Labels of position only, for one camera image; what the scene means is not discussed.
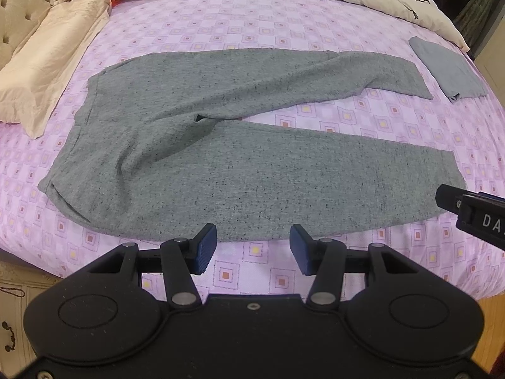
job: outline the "green curtain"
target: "green curtain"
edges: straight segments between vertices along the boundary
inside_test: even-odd
[[[493,1],[470,0],[455,18],[454,25],[460,30],[461,35],[469,46],[475,43],[484,28]]]

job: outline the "patterned bed sheet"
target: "patterned bed sheet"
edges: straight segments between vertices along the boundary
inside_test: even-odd
[[[417,65],[433,100],[367,89],[360,96],[246,120],[452,150],[469,190],[505,196],[501,105],[493,94],[451,104],[410,49],[412,36],[458,52],[429,30],[341,1],[126,0],[113,9],[110,22],[88,48],[43,137],[30,140],[20,125],[0,123],[0,248],[65,277],[126,242],[72,223],[36,186],[65,143],[74,113],[86,97],[87,79],[109,65],[150,52],[276,47],[375,51],[406,58]],[[457,230],[453,214],[317,236],[338,237],[354,249],[366,249],[372,242],[388,244],[475,298],[505,288],[505,253]],[[141,249],[159,245],[138,243]],[[194,280],[204,300],[210,292],[296,292],[306,298],[312,283],[297,269],[287,240],[218,244],[206,273]],[[159,274],[144,274],[142,286],[165,298]],[[350,299],[363,288],[362,275],[346,275],[342,296]]]

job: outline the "wooden floor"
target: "wooden floor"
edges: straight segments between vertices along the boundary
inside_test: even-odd
[[[505,295],[482,299],[479,305],[484,312],[485,325],[472,359],[489,372],[505,345]]]

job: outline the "heathered gray fabric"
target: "heathered gray fabric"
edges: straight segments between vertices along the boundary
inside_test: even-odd
[[[487,95],[486,87],[472,71],[463,55],[419,37],[408,40],[412,50],[430,70],[450,102]]]
[[[88,97],[39,184],[68,218],[127,238],[287,238],[430,218],[454,155],[233,118],[365,87],[429,97],[416,67],[365,52],[242,49],[150,54],[88,81]]]

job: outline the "drawer handle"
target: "drawer handle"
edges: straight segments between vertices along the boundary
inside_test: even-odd
[[[2,328],[4,328],[5,330],[11,331],[12,346],[5,345],[5,351],[6,352],[13,351],[16,348],[16,337],[14,336],[14,331],[12,330],[11,326],[7,325],[6,321],[2,322]]]
[[[24,290],[22,289],[19,289],[19,288],[9,288],[9,287],[6,287],[6,286],[0,286],[0,292],[3,292],[3,293],[8,293],[9,295],[12,295],[12,296],[15,296],[17,298],[24,298],[26,293]]]

